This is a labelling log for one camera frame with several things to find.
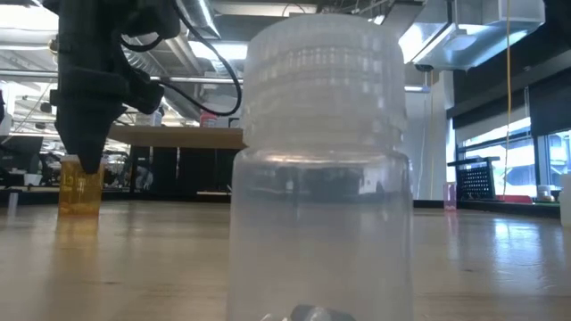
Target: white container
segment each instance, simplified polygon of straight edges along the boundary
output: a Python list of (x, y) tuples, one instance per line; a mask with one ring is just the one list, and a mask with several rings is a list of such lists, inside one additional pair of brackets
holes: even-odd
[(402, 53), (383, 27), (288, 19), (249, 45), (228, 321), (411, 321)]

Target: black cable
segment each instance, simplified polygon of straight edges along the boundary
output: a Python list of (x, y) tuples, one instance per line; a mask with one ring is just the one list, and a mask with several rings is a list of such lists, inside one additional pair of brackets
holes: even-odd
[(184, 23), (184, 25), (188, 28), (188, 31), (190, 31), (190, 33), (193, 34), (193, 36), (198, 39), (198, 41), (200, 41), (201, 43), (203, 43), (203, 45), (205, 45), (208, 49), (210, 49), (220, 60), (220, 62), (222, 62), (222, 64), (224, 65), (224, 67), (226, 68), (226, 70), (228, 71), (228, 74), (230, 75), (230, 77), (232, 78), (232, 81), (234, 82), (234, 86), (236, 87), (236, 105), (234, 106), (234, 108), (231, 111), (213, 111), (205, 106), (203, 106), (201, 103), (198, 103), (194, 98), (192, 98), (191, 96), (185, 94), (185, 92), (183, 92), (180, 88), (173, 86), (172, 84), (165, 82), (165, 81), (161, 81), (161, 80), (155, 80), (158, 84), (161, 84), (163, 86), (166, 86), (174, 91), (176, 91), (177, 93), (179, 93), (180, 95), (182, 95), (183, 97), (185, 97), (189, 102), (195, 104), (198, 108), (200, 108), (203, 111), (207, 111), (213, 115), (216, 116), (230, 116), (236, 113), (236, 111), (238, 110), (238, 108), (240, 108), (240, 105), (242, 104), (242, 88), (240, 87), (240, 83), (238, 82), (238, 77), (236, 76), (234, 69), (232, 69), (232, 66), (230, 66), (230, 64), (226, 61), (226, 59), (224, 59), (224, 57), (222, 57), (218, 51), (216, 50), (216, 48), (214, 48), (213, 45), (211, 45), (211, 43), (209, 43), (208, 41), (206, 41), (199, 33), (198, 31), (196, 31), (196, 29), (194, 29), (194, 27), (192, 26), (192, 24), (190, 24), (190, 21), (188, 21), (188, 19), (185, 17), (185, 14), (182, 13), (182, 11), (180, 10), (180, 8), (178, 7), (177, 4), (177, 0), (170, 0), (170, 3), (172, 4), (175, 12), (177, 13), (178, 17), (180, 18), (180, 20), (182, 21), (182, 23)]
[(234, 108), (232, 109), (232, 111), (213, 111), (212, 109), (202, 105), (201, 103), (199, 103), (198, 101), (196, 101), (193, 97), (191, 97), (190, 95), (187, 95), (182, 89), (178, 88), (177, 86), (172, 85), (169, 82), (166, 81), (162, 81), (162, 80), (155, 80), (158, 84), (161, 84), (165, 87), (168, 87), (174, 91), (176, 91), (179, 95), (185, 97), (185, 99), (187, 99), (190, 103), (195, 104), (198, 108), (200, 108), (203, 111), (209, 112), (213, 115), (216, 116), (231, 116), (234, 115), (236, 113), (236, 111), (238, 110), (238, 108), (240, 108), (240, 102), (241, 102), (241, 98), (239, 98), (239, 100), (236, 102), (236, 106), (234, 106)]
[(154, 49), (157, 45), (159, 45), (162, 41), (162, 37), (158, 36), (152, 43), (147, 44), (147, 45), (132, 45), (130, 43), (128, 43), (127, 41), (125, 41), (125, 39), (123, 39), (123, 37), (121, 38), (121, 44), (126, 47), (128, 50), (130, 51), (134, 51), (136, 53), (145, 53), (148, 52), (149, 50)]

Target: yellow cable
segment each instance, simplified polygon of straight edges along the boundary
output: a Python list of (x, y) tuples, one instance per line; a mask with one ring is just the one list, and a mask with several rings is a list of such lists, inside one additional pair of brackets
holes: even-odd
[(507, 56), (508, 56), (508, 129), (507, 129), (507, 133), (506, 133), (506, 160), (505, 160), (505, 164), (504, 164), (504, 170), (503, 170), (503, 199), (504, 201), (506, 200), (506, 188), (508, 187), (508, 151), (509, 151), (509, 123), (511, 121), (511, 43), (509, 41), (509, 33), (510, 33), (510, 21), (509, 21), (509, 15), (511, 13), (511, 1), (508, 0), (508, 9), (507, 9), (507, 14), (506, 14), (506, 30), (507, 30), (507, 36), (506, 38), (508, 39), (508, 50), (506, 52)]
[(430, 165), (430, 199), (432, 200), (433, 196), (433, 185), (434, 185), (434, 70), (430, 71), (430, 158), (431, 158), (431, 165)]

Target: wooden table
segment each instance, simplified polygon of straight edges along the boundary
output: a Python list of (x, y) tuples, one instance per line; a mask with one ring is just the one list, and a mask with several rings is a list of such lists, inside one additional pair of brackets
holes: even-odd
[[(56, 212), (0, 213), (3, 320), (224, 320), (227, 205), (108, 202), (98, 223)], [(571, 320), (558, 221), (415, 214), (416, 321)]]
[(133, 146), (244, 149), (239, 128), (112, 126), (109, 138)]

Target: vent hood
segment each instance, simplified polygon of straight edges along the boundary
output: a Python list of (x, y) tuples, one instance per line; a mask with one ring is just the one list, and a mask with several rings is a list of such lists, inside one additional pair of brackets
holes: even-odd
[[(468, 70), (506, 49), (508, 0), (457, 1), (457, 6), (442, 0), (428, 1), (418, 20), (401, 38), (406, 62), (444, 70)], [(511, 1), (509, 39), (513, 45), (545, 22), (545, 8), (543, 0)], [(450, 18), (446, 23), (443, 6)], [(423, 49), (407, 50), (406, 44), (422, 45)]]

